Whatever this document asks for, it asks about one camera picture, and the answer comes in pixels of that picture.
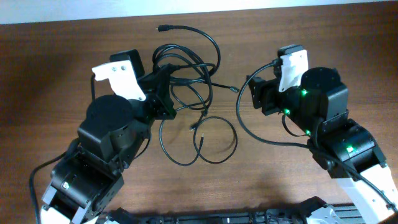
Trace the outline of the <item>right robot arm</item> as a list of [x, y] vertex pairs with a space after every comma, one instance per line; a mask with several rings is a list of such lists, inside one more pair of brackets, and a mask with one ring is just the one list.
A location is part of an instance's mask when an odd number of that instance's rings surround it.
[[346, 192], [366, 223], [397, 215], [397, 187], [386, 157], [372, 134], [349, 118], [348, 88], [337, 70], [311, 68], [300, 84], [277, 90], [281, 77], [246, 78], [255, 108], [281, 113], [309, 139], [304, 147]]

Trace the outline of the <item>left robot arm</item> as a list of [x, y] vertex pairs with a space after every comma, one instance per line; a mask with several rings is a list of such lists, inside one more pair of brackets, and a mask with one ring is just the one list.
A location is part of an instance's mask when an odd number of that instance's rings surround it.
[[109, 80], [113, 93], [94, 96], [77, 138], [52, 159], [37, 223], [97, 221], [124, 185], [123, 172], [150, 143], [154, 121], [175, 118], [169, 85], [176, 69], [167, 64], [144, 76], [95, 69], [93, 80]]

